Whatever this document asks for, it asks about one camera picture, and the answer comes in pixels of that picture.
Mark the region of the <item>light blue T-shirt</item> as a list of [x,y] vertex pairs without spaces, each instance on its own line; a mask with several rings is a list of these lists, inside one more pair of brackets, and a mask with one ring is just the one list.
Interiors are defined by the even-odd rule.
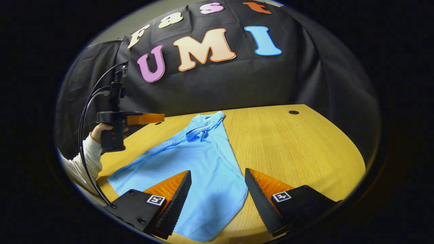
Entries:
[[248,188],[223,124],[222,111],[197,115],[180,132],[116,170],[118,195],[147,190],[185,170],[191,187],[174,232],[198,242],[214,239],[241,210]]

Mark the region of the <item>black backdrop cloth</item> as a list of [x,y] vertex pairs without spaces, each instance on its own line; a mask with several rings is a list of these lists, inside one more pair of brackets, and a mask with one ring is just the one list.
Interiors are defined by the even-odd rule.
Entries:
[[[259,13],[249,0],[217,0],[221,11],[202,14],[189,4],[182,20],[164,28],[163,16],[146,21],[138,42],[131,36],[87,46],[69,69],[56,107],[55,145],[65,157],[78,154],[79,120],[93,87],[110,85],[108,69],[128,61],[124,111],[177,116],[208,111],[305,104],[335,124],[360,151],[365,162],[376,153],[381,116],[378,98],[365,69],[354,54],[327,29],[293,8],[266,5]],[[230,60],[200,63],[180,71],[174,42],[202,42],[213,29],[225,29]]]

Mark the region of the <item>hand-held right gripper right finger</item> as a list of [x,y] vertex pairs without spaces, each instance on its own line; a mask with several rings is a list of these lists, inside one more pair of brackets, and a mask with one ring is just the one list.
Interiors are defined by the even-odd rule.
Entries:
[[273,237],[303,229],[340,203],[307,184],[292,187],[251,168],[245,169],[245,184]]

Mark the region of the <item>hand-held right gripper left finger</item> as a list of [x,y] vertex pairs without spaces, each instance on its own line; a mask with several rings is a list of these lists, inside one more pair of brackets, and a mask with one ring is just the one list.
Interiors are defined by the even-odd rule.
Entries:
[[185,170],[145,191],[130,189],[104,207],[125,224],[167,240],[172,235],[191,187]]

